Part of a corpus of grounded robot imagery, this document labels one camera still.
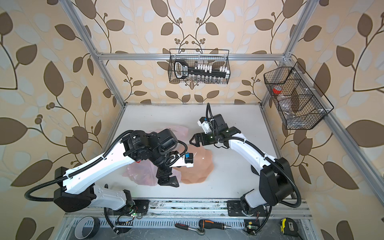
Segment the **pink plastic bag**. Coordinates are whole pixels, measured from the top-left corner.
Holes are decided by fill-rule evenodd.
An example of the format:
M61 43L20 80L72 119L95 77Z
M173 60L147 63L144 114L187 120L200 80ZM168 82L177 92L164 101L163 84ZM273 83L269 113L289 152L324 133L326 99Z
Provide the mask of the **pink plastic bag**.
M176 135L180 141L186 141L189 129L187 127L173 125L169 129ZM128 165L124 170L122 176L128 178L140 186L157 186L158 179L156 178L158 168L154 166L149 160L141 161L140 163L133 163Z

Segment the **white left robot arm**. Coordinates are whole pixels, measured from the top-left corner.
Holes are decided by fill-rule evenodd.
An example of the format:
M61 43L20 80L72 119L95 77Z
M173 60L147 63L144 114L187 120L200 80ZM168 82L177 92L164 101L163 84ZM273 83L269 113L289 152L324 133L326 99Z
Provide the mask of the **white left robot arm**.
M119 211L134 206L128 190L113 191L96 182L124 166L149 160L157 167L158 185L178 188L172 169L192 166L194 155L186 143L165 129L159 133L128 130L120 134L109 148L96 158L73 169L58 168L55 179L37 185L25 193L34 202L53 202L66 213L87 207Z

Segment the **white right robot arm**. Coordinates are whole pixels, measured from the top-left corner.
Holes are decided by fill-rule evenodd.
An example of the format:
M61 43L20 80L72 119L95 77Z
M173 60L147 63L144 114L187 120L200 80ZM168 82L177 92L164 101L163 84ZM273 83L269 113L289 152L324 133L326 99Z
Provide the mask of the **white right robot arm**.
M273 207L283 204L298 208L302 204L300 191L295 184L291 166L285 158L268 155L251 143L239 129L231 127L194 134L190 144L195 147L222 143L245 158L259 174L259 187L241 197L241 208L245 215L253 215L260 206Z

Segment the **peach wavy fruit plate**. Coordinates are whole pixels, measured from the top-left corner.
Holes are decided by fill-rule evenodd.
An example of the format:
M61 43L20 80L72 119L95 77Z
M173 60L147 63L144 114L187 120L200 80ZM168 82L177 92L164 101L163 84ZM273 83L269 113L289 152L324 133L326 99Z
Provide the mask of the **peach wavy fruit plate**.
M212 151L203 147L188 145L188 152L194 155L194 165L190 168L180 167L174 168L174 170L181 173L183 184L191 185L205 182L214 170Z

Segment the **orange black screwdriver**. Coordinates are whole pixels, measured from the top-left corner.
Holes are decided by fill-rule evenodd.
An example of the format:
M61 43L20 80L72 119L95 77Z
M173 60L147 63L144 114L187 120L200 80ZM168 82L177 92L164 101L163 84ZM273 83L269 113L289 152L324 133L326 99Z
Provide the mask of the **orange black screwdriver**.
M230 230L231 226L211 220L199 220L199 227L203 229Z

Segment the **black socket set holder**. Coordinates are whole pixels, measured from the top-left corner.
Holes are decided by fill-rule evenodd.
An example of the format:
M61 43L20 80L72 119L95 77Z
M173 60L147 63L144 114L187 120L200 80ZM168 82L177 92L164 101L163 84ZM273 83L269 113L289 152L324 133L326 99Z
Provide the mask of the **black socket set holder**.
M178 79L229 79L231 72L228 68L220 66L219 70L214 69L213 65L197 64L190 67L184 60L175 60L173 71Z

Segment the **black tape roll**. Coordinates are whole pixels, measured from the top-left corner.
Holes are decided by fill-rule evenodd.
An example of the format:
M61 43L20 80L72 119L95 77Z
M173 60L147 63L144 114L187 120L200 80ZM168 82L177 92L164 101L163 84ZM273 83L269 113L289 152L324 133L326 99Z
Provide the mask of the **black tape roll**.
M77 240L90 240L99 232L101 222L99 218L87 216L76 225L74 235Z

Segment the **yellow black tape measure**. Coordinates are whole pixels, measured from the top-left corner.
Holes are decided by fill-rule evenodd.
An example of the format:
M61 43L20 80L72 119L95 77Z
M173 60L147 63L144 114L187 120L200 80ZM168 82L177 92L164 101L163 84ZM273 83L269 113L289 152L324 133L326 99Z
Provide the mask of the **yellow black tape measure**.
M297 223L291 218L284 218L280 221L281 232L283 235L299 237L299 227Z

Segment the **red handled ratchet wrench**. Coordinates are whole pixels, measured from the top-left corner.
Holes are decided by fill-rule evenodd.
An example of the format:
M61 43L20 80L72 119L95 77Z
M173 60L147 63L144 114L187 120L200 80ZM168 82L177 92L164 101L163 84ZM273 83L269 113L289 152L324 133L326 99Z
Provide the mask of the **red handled ratchet wrench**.
M178 228L178 229L181 229L181 230L185 230L185 231L193 231L193 232L197 233L200 236L203 236L206 233L206 231L203 228L194 228L194 227L190 227L188 225L184 225L184 224L181 224L181 223L176 223L175 227Z

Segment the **aluminium frame post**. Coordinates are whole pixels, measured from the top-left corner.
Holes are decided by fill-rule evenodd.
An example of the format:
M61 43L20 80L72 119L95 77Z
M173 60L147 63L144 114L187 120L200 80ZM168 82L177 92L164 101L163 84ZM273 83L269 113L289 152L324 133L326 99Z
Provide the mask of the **aluminium frame post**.
M104 64L103 60L99 58L99 52L97 51L97 48L92 42L91 37L88 35L88 32L83 25L80 17L77 15L77 12L75 10L75 7L72 3L72 1L59 1L61 4L63 10L67 14L69 20L74 25L77 33L79 34L79 37L81 38L83 44L85 45L86 49L90 53L92 59L95 61L95 64L97 68L100 70L102 76L104 77L104 80L106 81L106 84L108 87L111 88L111 92L114 94L114 96L117 99L117 103L124 108L126 106L126 103L115 84L111 74L109 73L106 65Z

